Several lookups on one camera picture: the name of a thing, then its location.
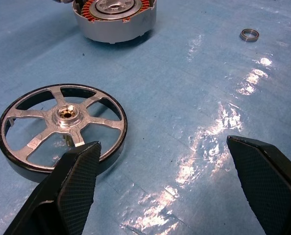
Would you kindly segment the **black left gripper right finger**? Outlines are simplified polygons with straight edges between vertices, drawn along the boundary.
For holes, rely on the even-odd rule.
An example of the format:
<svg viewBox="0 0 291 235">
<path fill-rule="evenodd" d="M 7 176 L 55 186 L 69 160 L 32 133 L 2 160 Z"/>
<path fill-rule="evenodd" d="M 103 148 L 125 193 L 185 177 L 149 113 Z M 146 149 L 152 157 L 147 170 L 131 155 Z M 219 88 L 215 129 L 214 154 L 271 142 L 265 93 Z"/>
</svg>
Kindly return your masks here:
<svg viewBox="0 0 291 235">
<path fill-rule="evenodd" d="M 228 136 L 241 187 L 267 235 L 291 235 L 291 161 L 274 145 Z"/>
</svg>

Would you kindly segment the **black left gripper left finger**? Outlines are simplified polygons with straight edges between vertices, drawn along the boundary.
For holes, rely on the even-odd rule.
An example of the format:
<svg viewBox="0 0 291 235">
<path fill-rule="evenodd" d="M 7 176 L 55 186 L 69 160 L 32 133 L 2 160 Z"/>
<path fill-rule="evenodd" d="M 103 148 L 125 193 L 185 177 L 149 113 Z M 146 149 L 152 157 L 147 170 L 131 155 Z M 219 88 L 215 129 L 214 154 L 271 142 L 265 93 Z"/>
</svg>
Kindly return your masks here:
<svg viewBox="0 0 291 235">
<path fill-rule="evenodd" d="M 94 202 L 101 144 L 66 152 L 30 194 L 6 235 L 80 235 Z"/>
</svg>

